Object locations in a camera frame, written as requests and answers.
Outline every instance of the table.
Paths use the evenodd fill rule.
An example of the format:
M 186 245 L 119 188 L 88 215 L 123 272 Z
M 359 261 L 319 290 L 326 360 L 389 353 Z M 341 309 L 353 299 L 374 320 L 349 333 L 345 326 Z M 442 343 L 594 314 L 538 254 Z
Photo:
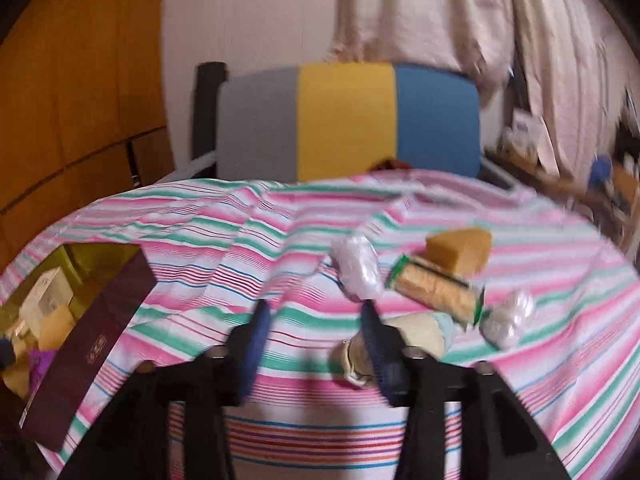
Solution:
M 287 186 L 187 180 L 99 200 L 47 228 L 0 278 L 0 301 L 62 242 L 139 243 L 158 278 L 95 378 L 60 453 L 79 439 L 137 362 L 189 360 L 245 322 L 257 298 L 274 311 L 249 402 L 227 410 L 238 478 L 390 479 L 404 409 L 342 378 L 336 349 L 358 330 L 359 304 L 338 288 L 331 243 L 357 230 L 386 274 L 446 229 L 491 229 L 486 302 L 523 288 L 537 307 L 520 346 L 498 352 L 456 333 L 446 361 L 492 361 L 535 416 L 572 478 L 603 478 L 640 421 L 640 286 L 587 222 L 526 187 L 506 192 L 429 171 Z M 418 312 L 388 291 L 385 317 Z M 182 477 L 181 410 L 171 416 L 172 475 Z M 446 479 L 459 475 L 460 411 L 447 406 Z

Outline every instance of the blue cushion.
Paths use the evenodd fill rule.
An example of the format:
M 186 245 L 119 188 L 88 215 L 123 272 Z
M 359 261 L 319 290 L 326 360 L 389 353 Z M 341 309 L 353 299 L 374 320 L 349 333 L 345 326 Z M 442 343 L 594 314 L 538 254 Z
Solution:
M 398 159 L 414 168 L 476 177 L 480 108 L 476 86 L 462 76 L 394 65 L 398 89 Z

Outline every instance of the orange wooden cabinet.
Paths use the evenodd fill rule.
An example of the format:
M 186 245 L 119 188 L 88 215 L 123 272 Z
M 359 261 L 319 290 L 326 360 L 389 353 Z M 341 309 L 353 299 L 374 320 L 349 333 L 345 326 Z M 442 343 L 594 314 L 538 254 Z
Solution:
M 63 216 L 98 198 L 132 188 L 124 145 L 108 148 L 67 168 L 2 215 L 9 257 L 13 258 L 36 235 Z
M 67 168 L 65 176 L 69 191 L 76 199 L 76 207 L 84 207 L 99 198 L 133 188 L 127 150 L 123 144 Z
M 161 0 L 118 0 L 118 99 L 125 137 L 166 124 L 160 81 Z
M 32 0 L 0 44 L 0 209 L 62 168 L 55 0 Z
M 32 0 L 0 44 L 0 266 L 88 203 L 173 169 L 161 0 Z
M 118 117 L 117 0 L 57 0 L 56 94 L 66 164 L 123 140 Z
M 166 128 L 135 139 L 132 144 L 142 186 L 149 186 L 174 170 L 174 156 Z
M 2 272 L 11 261 L 11 251 L 4 240 L 2 232 L 2 217 L 0 216 L 0 272 Z
M 14 257 L 35 235 L 76 209 L 64 174 L 29 193 L 2 215 L 2 230 Z

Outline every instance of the wrapped snack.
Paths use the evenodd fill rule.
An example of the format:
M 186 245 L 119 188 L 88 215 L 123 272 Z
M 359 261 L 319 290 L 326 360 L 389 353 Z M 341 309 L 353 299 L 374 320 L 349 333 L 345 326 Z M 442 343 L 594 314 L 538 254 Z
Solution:
M 445 312 L 462 325 L 475 324 L 479 320 L 482 293 L 419 256 L 400 258 L 388 282 L 403 296 Z
M 395 326 L 407 346 L 417 346 L 440 359 L 453 342 L 453 320 L 442 312 L 420 312 L 387 319 L 385 324 Z M 342 346 L 344 377 L 354 386 L 373 386 L 373 366 L 364 345 L 362 332 L 358 332 Z
M 364 301 L 376 300 L 385 291 L 378 255 L 365 236 L 352 234 L 335 243 L 331 257 L 348 294 Z
M 536 304 L 523 290 L 511 294 L 503 304 L 494 307 L 480 324 L 480 332 L 491 344 L 501 350 L 514 348 L 525 333 L 527 320 Z

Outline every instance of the yellow sponge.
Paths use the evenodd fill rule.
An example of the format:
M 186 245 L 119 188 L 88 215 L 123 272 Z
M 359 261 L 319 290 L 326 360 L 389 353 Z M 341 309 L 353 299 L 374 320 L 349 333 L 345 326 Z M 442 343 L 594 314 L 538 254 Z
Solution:
M 427 238 L 427 247 L 420 256 L 449 274 L 471 276 L 484 269 L 491 241 L 491 233 L 484 229 L 447 231 Z

